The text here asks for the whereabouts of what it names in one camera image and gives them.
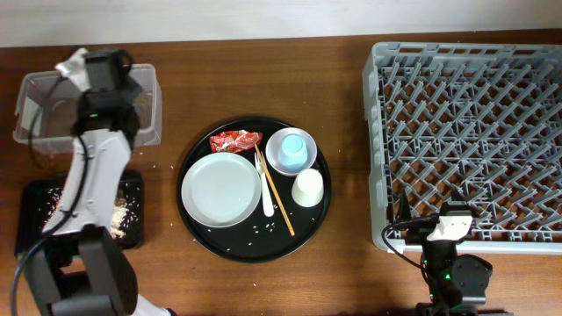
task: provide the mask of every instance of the chopstick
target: chopstick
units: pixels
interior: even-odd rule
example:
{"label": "chopstick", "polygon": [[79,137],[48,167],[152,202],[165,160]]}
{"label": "chopstick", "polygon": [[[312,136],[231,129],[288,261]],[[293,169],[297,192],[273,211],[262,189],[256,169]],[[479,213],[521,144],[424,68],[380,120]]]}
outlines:
{"label": "chopstick", "polygon": [[289,233],[291,233],[291,236],[294,236],[295,231],[292,230],[291,221],[289,220],[289,217],[287,216],[287,212],[285,212],[285,208],[283,207],[283,203],[281,203],[281,197],[279,197],[279,194],[277,194],[277,189],[275,188],[275,184],[273,184],[273,180],[271,179],[270,172],[269,172],[269,170],[267,170],[267,163],[265,163],[265,159],[263,158],[263,155],[260,152],[260,150],[259,150],[259,148],[257,147],[256,144],[254,144],[254,147],[256,148],[257,156],[260,159],[260,162],[262,163],[263,170],[265,171],[265,175],[267,176],[267,180],[270,182],[271,189],[273,190],[273,195],[275,196],[275,199],[277,200],[277,203],[279,204],[279,208],[281,209],[281,213],[283,214],[283,218],[285,219],[285,223],[287,224],[287,227],[289,227]]}

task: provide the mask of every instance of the blue cup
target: blue cup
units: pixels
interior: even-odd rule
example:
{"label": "blue cup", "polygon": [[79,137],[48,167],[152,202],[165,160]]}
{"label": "blue cup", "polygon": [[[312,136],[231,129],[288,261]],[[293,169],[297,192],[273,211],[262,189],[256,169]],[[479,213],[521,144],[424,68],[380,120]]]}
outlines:
{"label": "blue cup", "polygon": [[300,172],[308,159],[305,140],[297,134],[289,134],[283,138],[277,154],[279,163],[291,172]]}

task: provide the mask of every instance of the red wrapper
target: red wrapper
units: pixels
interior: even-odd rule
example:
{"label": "red wrapper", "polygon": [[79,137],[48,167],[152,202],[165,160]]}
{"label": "red wrapper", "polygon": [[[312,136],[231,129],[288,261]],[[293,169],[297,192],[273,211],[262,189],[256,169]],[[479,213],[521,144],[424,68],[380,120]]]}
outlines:
{"label": "red wrapper", "polygon": [[214,153],[239,153],[242,150],[253,148],[254,144],[259,145],[261,141],[261,133],[250,133],[244,130],[222,132],[209,138],[211,150]]}

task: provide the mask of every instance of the wall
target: wall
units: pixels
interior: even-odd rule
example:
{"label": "wall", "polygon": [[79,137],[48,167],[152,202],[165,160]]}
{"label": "wall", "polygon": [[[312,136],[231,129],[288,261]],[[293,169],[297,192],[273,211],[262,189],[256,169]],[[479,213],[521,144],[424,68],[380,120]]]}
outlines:
{"label": "wall", "polygon": [[0,47],[562,27],[560,0],[0,0]]}

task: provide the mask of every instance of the black plate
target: black plate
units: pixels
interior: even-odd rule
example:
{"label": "black plate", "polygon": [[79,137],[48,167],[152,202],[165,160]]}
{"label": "black plate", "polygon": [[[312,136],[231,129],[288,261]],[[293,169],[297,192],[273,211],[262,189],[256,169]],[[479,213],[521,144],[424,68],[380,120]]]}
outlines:
{"label": "black plate", "polygon": [[[177,206],[185,226],[205,248],[224,258],[239,262],[267,262],[289,255],[304,245],[320,228],[322,221],[328,213],[332,195],[332,182],[328,164],[320,149],[318,149],[316,162],[312,168],[318,169],[322,174],[324,179],[324,198],[315,207],[305,208],[297,205],[291,196],[291,188],[295,177],[279,174],[268,163],[268,170],[295,231],[294,237],[291,237],[289,234],[289,229],[279,208],[275,209],[275,214],[272,217],[268,218],[263,214],[261,199],[257,208],[247,219],[240,224],[227,228],[212,228],[199,224],[187,213],[182,202],[182,182],[187,170],[189,170],[193,163],[212,153],[209,137],[220,132],[238,131],[241,129],[249,132],[261,132],[263,133],[263,139],[259,148],[264,153],[265,145],[271,135],[286,127],[293,126],[274,118],[237,119],[212,130],[201,138],[187,154],[177,178]],[[254,152],[255,150],[246,150],[239,153],[239,155],[248,159],[254,165]],[[271,198],[273,199],[273,204],[277,205],[272,192]]]}
{"label": "black plate", "polygon": [[[14,249],[16,256],[39,240],[45,221],[52,216],[49,212],[56,204],[54,195],[60,195],[63,186],[64,182],[58,180],[39,180],[26,185],[19,212],[18,237]],[[144,183],[141,173],[125,170],[119,180],[118,197],[125,198],[130,205],[129,213],[123,219],[126,224],[119,228],[126,235],[115,240],[121,249],[138,248],[144,240],[142,192]]]}

